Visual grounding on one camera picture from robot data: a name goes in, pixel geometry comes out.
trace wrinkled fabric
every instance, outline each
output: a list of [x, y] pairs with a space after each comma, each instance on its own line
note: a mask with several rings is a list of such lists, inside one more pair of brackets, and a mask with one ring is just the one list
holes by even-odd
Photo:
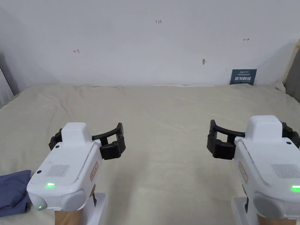
[[0, 217], [24, 213], [30, 198], [26, 191], [30, 170], [0, 176]]

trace speaker grille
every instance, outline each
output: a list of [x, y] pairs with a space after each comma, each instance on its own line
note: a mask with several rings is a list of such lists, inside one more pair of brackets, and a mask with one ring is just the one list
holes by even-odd
[[55, 164], [52, 165], [45, 177], [64, 177], [70, 165]]
[[296, 164], [271, 164], [278, 177], [283, 179], [300, 179], [300, 170]]

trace white wall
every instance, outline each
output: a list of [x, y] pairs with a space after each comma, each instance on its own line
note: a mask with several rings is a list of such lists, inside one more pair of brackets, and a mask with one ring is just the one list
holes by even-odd
[[57, 82], [228, 84], [243, 68], [267, 84], [300, 38], [299, 9], [299, 0], [0, 0], [0, 66], [14, 92]]

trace printed sign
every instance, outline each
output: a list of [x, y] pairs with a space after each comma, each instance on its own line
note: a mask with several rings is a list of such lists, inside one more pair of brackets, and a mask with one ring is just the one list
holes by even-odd
[[257, 69], [232, 70], [230, 84], [254, 84]]
[[90, 175], [91, 181], [93, 181], [94, 176], [95, 176], [95, 174], [96, 174], [96, 172], [97, 172], [97, 169], [98, 169], [98, 162], [96, 162], [96, 164], [95, 164], [95, 166], [94, 166], [94, 168], [93, 168], [93, 170], [92, 170], [92, 172], [91, 172], [91, 175]]

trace bed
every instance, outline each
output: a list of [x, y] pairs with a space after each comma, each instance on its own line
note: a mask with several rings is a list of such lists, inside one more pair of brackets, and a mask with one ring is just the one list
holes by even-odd
[[[299, 102], [274, 85], [30, 87], [0, 110], [0, 175], [34, 173], [67, 122], [85, 122], [92, 135], [122, 122], [126, 150], [103, 162], [96, 181], [109, 196], [105, 225], [234, 224], [230, 200], [244, 193], [233, 161], [206, 148], [209, 122], [244, 131], [253, 115], [275, 115], [300, 132]], [[0, 224], [53, 225], [54, 212]]]

